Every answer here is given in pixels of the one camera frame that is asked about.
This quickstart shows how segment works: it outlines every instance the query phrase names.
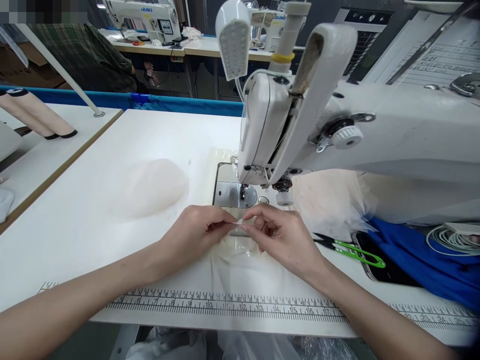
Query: printed ruler numbers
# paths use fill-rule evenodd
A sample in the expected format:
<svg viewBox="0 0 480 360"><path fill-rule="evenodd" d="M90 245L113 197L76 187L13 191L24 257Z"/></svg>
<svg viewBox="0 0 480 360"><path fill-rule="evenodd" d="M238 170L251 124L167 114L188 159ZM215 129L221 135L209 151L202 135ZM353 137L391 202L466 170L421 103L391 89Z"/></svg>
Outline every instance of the printed ruler numbers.
<svg viewBox="0 0 480 360"><path fill-rule="evenodd" d="M46 282L40 292L58 285ZM389 303L424 329L474 332L477 316L462 307ZM345 314L324 298L249 295L187 289L137 288L108 304L107 309L167 312L243 318L345 323Z"/></svg>

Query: plaid shirt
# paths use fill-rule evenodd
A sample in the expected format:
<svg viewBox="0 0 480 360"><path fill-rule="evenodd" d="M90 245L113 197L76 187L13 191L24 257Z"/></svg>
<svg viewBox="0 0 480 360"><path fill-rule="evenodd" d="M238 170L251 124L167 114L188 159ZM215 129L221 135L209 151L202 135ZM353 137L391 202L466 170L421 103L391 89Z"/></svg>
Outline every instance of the plaid shirt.
<svg viewBox="0 0 480 360"><path fill-rule="evenodd" d="M30 24L31 30L85 91L136 92L132 62L89 23Z"/></svg>

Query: white table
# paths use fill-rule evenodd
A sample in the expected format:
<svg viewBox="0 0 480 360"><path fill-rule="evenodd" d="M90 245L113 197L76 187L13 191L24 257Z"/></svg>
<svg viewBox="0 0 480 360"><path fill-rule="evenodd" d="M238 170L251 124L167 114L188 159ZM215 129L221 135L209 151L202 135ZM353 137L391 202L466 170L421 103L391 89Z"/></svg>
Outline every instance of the white table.
<svg viewBox="0 0 480 360"><path fill-rule="evenodd" d="M47 105L69 122L78 134L68 139L46 140L32 131L23 137L20 148L1 163L0 177L8 180L0 184L0 188L11 190L15 200L7 221L0 224L0 234L122 113L119 109L102 108L105 115L94 117L88 106ZM12 129L25 126L1 108L0 118Z"/></svg>
<svg viewBox="0 0 480 360"><path fill-rule="evenodd" d="M202 36L200 39L186 44L182 49L173 49L171 46L153 46L149 42L145 45L135 46L126 40L118 30L99 29L100 33L112 43L115 48L124 53L152 54L183 57L185 55L205 56L219 58L220 50L216 37ZM270 62L272 52L255 51L248 52L248 59L252 61Z"/></svg>
<svg viewBox="0 0 480 360"><path fill-rule="evenodd" d="M120 52L176 57L185 56L183 49L172 49L171 46L153 46L150 42L146 42L142 46L135 46L131 41L125 39L118 30L98 29L98 31Z"/></svg>
<svg viewBox="0 0 480 360"><path fill-rule="evenodd" d="M45 282L65 282L110 264L155 241L188 204L212 201L216 164L210 148L236 149L240 118L127 110L76 160L22 216L0 235L0 311L36 294ZM189 176L188 196L167 211L131 221L109 212L113 182L140 161L168 158ZM155 289L208 291L212 294L260 294L321 299L267 254L249 257L250 265L225 265L218 251ZM362 266L346 256L322 253L354 281L388 304L435 309L461 308L423 289L374 282ZM265 316L212 316L163 311L106 308L93 320L112 323L226 329L331 337L355 337L346 323L273 320ZM465 345L471 332L428 328L449 345Z"/></svg>
<svg viewBox="0 0 480 360"><path fill-rule="evenodd" d="M214 93L215 98L218 100L219 94L219 75L218 75L218 59L220 58L219 44L216 37L202 36L196 41L186 44L182 49L173 49L171 46L153 46L149 42L146 42L143 46L134 46L132 42L123 38L122 34L118 30L106 30L99 29L100 33L107 38L108 41L120 52L124 53L136 53L136 54L152 54L152 55L164 55L164 56L177 56L183 57L183 63L185 65L185 72L188 82L188 91L190 97L193 98L193 76L192 68L188 56L204 56L213 58L213 76L214 81ZM248 52L248 59L251 61L270 62L272 52L262 50L250 50Z"/></svg>

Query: white cable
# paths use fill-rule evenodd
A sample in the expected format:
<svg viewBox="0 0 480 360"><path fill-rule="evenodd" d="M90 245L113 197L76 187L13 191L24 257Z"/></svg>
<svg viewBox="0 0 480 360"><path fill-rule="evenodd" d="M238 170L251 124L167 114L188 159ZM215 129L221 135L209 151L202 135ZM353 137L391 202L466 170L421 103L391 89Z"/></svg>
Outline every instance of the white cable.
<svg viewBox="0 0 480 360"><path fill-rule="evenodd" d="M461 254L451 254L438 251L430 244L430 238L447 249L459 252ZM443 225L433 228L426 235L427 245L436 253L448 256L479 256L480 244L471 240L470 236L457 234Z"/></svg>
<svg viewBox="0 0 480 360"><path fill-rule="evenodd" d="M253 76L255 74L258 74L258 73L264 73L264 74L273 75L273 76L282 76L282 77L285 77L285 78L288 78L288 77L292 76L292 70L288 70L288 72L276 72L276 71L271 71L271 70L267 70L267 69L257 69L254 72L252 72L250 74L250 76L248 77L248 79L246 79L246 81L245 81L245 86L243 87L243 92L242 92L244 99L246 97L245 91L250 88L250 81L252 80Z"/></svg>
<svg viewBox="0 0 480 360"><path fill-rule="evenodd" d="M240 96L241 102L244 103L245 97L244 97L244 93L242 92L242 85L240 84L240 79L238 77L235 79L235 86L236 86L236 90L238 91L238 95Z"/></svg>

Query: thread spool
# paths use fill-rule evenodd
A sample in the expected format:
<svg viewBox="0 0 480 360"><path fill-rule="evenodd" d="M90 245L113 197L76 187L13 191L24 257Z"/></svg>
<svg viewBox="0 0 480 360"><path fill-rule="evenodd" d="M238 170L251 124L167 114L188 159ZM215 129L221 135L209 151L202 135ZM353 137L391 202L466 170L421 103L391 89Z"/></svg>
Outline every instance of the thread spool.
<svg viewBox="0 0 480 360"><path fill-rule="evenodd" d="M31 113L21 107L3 90L0 90L0 108L47 140L56 139L59 137L56 133L35 118Z"/></svg>
<svg viewBox="0 0 480 360"><path fill-rule="evenodd" d="M20 106L62 138L71 138L78 133L72 125L62 119L55 111L28 90L19 87L8 90L7 93L13 97Z"/></svg>

